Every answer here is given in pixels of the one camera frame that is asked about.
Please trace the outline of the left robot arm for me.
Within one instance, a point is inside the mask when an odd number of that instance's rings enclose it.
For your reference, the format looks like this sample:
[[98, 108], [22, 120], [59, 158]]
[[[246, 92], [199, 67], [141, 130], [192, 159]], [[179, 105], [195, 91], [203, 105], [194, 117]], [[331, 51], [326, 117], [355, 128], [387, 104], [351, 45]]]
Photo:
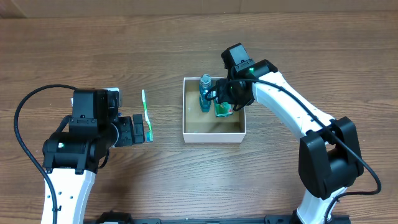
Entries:
[[42, 223], [83, 223], [109, 149], [144, 143], [142, 115], [121, 117], [120, 103], [119, 88], [74, 91], [72, 114], [43, 145], [43, 167], [55, 195], [45, 189]]

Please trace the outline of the green white toothbrush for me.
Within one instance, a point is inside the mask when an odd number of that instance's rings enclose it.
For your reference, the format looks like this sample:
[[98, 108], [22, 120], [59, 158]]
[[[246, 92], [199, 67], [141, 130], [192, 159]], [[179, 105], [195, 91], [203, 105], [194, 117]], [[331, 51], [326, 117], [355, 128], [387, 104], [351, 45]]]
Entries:
[[146, 123], [148, 125], [148, 128], [149, 128], [149, 130], [147, 132], [147, 142], [152, 142], [154, 140], [154, 135], [153, 135], [152, 125], [151, 125], [151, 122], [150, 122], [150, 119], [149, 119], [149, 115], [148, 115], [148, 112], [147, 112], [146, 92], [145, 92], [145, 90], [141, 91], [141, 95], [142, 95], [142, 104], [143, 104], [143, 107], [144, 107], [144, 118], [145, 118], [145, 121], [146, 121]]

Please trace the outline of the teal mouthwash bottle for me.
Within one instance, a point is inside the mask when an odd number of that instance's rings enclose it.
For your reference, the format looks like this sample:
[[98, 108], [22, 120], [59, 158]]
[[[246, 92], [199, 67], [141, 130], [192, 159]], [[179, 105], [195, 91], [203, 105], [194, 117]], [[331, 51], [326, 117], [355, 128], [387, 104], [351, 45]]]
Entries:
[[212, 79], [209, 74], [203, 74], [200, 78], [199, 91], [200, 91], [200, 108], [204, 113], [208, 113], [211, 108], [211, 101], [206, 99], [206, 94], [212, 87]]

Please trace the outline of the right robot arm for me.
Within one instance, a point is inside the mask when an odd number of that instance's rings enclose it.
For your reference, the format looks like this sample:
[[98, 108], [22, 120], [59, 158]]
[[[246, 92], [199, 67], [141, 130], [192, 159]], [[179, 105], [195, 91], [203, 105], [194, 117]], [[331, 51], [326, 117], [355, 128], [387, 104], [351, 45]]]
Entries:
[[223, 57], [228, 76], [217, 81], [215, 99], [240, 110], [256, 101], [269, 108], [299, 140], [298, 174], [306, 188], [291, 215], [271, 215], [267, 223], [350, 223], [332, 210], [364, 172], [356, 126], [309, 103], [268, 60]]

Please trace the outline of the green white soap packet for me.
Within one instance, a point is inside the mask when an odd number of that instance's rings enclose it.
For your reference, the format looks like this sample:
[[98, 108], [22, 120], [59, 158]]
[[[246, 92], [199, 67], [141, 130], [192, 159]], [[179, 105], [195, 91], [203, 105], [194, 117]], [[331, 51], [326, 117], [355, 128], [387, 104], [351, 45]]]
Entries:
[[228, 117], [233, 114], [232, 106], [227, 103], [215, 103], [215, 116], [218, 118]]

